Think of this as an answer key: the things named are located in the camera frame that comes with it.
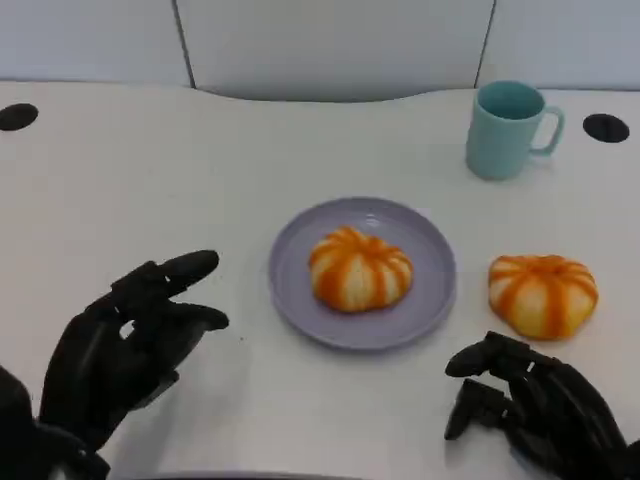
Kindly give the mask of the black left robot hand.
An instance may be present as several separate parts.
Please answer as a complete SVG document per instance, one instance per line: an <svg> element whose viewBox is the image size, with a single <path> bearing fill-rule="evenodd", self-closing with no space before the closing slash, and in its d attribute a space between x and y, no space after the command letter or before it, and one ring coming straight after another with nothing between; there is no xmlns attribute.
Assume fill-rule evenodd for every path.
<svg viewBox="0 0 640 480"><path fill-rule="evenodd" d="M215 308L173 297L211 274L214 250L147 261L115 281L65 328L49 362L39 419L98 451L133 410L179 378L205 333L228 327Z"/></svg>

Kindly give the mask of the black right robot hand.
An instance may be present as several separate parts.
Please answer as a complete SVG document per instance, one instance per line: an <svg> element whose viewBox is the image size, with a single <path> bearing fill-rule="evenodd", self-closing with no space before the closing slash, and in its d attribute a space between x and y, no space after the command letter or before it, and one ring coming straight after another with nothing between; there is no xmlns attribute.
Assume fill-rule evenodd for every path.
<svg viewBox="0 0 640 480"><path fill-rule="evenodd" d="M463 381L444 437L472 424L504 433L527 461L559 479L636 479L629 443L599 391L573 366L490 331L456 353L446 375Z"/></svg>

